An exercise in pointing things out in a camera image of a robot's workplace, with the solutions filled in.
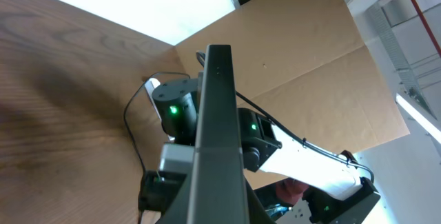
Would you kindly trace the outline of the bronze Galaxy phone box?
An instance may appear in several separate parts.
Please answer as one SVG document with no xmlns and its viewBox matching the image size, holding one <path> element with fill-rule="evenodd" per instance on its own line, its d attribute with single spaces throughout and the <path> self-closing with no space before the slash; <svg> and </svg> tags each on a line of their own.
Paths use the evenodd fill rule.
<svg viewBox="0 0 441 224">
<path fill-rule="evenodd" d="M 259 224 L 272 220 L 243 174 L 230 45 L 206 50 L 192 171 L 159 224 Z"/>
</svg>

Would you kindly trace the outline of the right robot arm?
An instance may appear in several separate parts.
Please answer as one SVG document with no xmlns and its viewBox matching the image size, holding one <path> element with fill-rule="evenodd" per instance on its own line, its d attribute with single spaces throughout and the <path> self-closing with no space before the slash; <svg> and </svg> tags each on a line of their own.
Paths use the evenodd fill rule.
<svg viewBox="0 0 441 224">
<path fill-rule="evenodd" d="M 145 89 L 170 141 L 163 146 L 158 171 L 141 179 L 139 211 L 165 213 L 193 166 L 201 80 L 151 78 Z M 286 177 L 254 190 L 271 220 L 303 200 L 312 223 L 361 223 L 380 200 L 372 179 L 359 174 L 362 166 L 352 153 L 334 154 L 298 141 L 248 108 L 238 109 L 238 121 L 245 169 Z"/>
</svg>

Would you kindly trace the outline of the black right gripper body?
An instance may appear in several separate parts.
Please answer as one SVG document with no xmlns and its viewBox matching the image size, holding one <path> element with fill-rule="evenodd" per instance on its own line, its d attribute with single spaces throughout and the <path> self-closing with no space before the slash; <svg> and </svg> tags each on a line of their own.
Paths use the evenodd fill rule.
<svg viewBox="0 0 441 224">
<path fill-rule="evenodd" d="M 164 214 L 176 198 L 185 178 L 185 174 L 175 172 L 144 172 L 138 196 L 139 211 Z"/>
</svg>

